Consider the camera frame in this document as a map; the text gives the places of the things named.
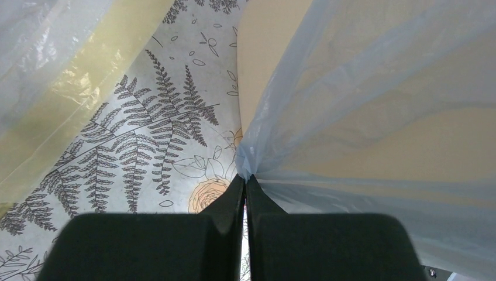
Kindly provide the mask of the translucent white yellow trash bag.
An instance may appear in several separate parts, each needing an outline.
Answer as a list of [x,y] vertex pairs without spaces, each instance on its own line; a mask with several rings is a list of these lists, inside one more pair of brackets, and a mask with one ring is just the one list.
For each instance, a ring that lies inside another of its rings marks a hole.
[[1,213],[34,190],[171,1],[1,2]]

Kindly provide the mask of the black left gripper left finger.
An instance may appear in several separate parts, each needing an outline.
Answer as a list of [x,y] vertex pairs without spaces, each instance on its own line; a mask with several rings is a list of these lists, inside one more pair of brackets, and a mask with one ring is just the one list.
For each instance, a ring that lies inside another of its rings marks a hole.
[[244,181],[198,214],[83,214],[61,231],[39,280],[238,280]]

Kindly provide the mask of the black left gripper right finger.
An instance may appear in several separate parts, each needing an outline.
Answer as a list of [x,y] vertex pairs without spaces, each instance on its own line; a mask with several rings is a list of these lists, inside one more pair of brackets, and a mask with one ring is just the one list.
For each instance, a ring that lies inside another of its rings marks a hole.
[[289,214],[244,186],[253,280],[425,280],[403,225],[384,214]]

